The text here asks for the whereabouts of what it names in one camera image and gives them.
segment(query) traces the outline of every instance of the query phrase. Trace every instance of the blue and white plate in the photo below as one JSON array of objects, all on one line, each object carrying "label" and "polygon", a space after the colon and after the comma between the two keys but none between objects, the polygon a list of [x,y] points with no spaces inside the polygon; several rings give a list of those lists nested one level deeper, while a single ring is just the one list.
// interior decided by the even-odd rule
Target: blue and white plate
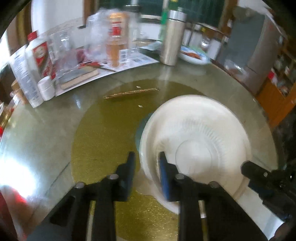
[{"label": "blue and white plate", "polygon": [[191,48],[181,46],[181,51],[187,52],[187,53],[198,54],[200,56],[200,58],[201,58],[201,59],[193,58],[193,57],[190,57],[190,56],[180,52],[179,57],[181,59],[183,59],[184,61],[186,61],[186,62],[189,62],[189,63],[192,63],[192,64],[199,64],[199,65],[206,65],[206,64],[209,64],[211,62],[210,59],[206,55],[204,55],[203,53],[194,51]]}]

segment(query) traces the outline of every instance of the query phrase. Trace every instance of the white bottle with red cap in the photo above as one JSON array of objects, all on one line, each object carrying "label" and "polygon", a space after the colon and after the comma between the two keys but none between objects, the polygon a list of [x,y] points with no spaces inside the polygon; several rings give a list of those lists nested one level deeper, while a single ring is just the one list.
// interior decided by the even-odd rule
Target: white bottle with red cap
[{"label": "white bottle with red cap", "polygon": [[36,82],[50,76],[55,78],[55,70],[49,57],[46,39],[38,38],[37,31],[28,35],[29,45],[26,48],[26,58],[30,71]]}]

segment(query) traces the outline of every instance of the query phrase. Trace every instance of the green bottle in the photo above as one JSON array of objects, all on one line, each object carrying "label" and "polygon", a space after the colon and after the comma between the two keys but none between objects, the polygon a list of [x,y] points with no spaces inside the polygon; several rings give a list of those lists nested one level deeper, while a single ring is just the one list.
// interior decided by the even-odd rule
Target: green bottle
[{"label": "green bottle", "polygon": [[179,6],[178,0],[169,0],[168,7],[163,9],[163,12],[161,14],[161,20],[160,20],[161,29],[160,29],[160,33],[159,33],[159,36],[158,36],[160,41],[163,41],[163,38],[164,38],[166,20],[168,19],[168,12],[170,10],[177,11],[178,6]]}]

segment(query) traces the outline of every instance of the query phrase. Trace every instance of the metal bolt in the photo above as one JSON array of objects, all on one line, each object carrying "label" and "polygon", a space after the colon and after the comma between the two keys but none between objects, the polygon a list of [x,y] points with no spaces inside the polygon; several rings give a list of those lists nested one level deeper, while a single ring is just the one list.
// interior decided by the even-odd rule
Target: metal bolt
[{"label": "metal bolt", "polygon": [[185,176],[184,176],[182,173],[178,173],[178,174],[175,176],[175,178],[176,178],[177,180],[182,180],[182,179],[185,178]]},{"label": "metal bolt", "polygon": [[109,179],[111,179],[111,180],[116,180],[116,179],[118,179],[118,178],[119,178],[119,176],[118,176],[116,173],[111,174],[111,175],[109,176]]},{"label": "metal bolt", "polygon": [[218,187],[220,187],[220,184],[218,182],[215,182],[215,181],[209,182],[209,185],[212,188],[218,188]]},{"label": "metal bolt", "polygon": [[85,186],[85,183],[83,183],[83,182],[78,182],[75,185],[76,188],[84,188],[84,186]]}]

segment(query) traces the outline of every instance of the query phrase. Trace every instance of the red label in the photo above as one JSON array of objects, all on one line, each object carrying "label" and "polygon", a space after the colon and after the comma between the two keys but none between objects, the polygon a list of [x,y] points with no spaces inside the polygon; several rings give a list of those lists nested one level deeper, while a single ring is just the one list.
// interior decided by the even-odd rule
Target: red label
[{"label": "red label", "polygon": [[34,58],[38,65],[41,78],[50,76],[53,80],[56,76],[52,62],[48,54],[47,43],[44,42],[33,49]]}]

